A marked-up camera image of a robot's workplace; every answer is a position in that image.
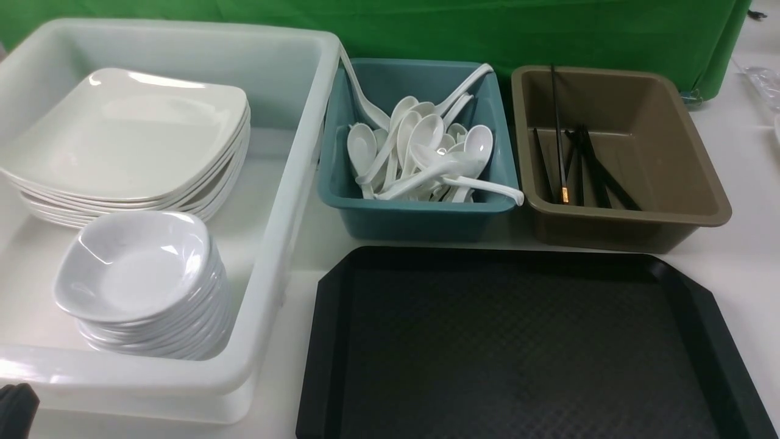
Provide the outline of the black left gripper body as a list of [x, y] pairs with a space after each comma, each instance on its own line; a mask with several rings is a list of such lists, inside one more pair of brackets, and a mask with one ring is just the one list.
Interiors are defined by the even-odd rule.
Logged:
[[40, 400], [28, 383], [1, 389], [1, 438], [28, 438]]

